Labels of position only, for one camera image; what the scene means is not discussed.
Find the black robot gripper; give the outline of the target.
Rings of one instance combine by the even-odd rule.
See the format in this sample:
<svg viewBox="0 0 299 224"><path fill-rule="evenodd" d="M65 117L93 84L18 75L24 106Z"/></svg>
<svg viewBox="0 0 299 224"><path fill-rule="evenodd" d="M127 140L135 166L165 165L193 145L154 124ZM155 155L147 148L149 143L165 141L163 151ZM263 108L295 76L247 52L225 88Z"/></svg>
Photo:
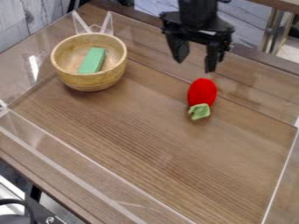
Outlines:
<svg viewBox="0 0 299 224"><path fill-rule="evenodd" d="M190 42L207 46L206 73L217 71L231 46L235 27L219 15L219 2L231 0L178 0L179 10L161 13L163 34L173 58L183 63L190 55Z"/></svg>

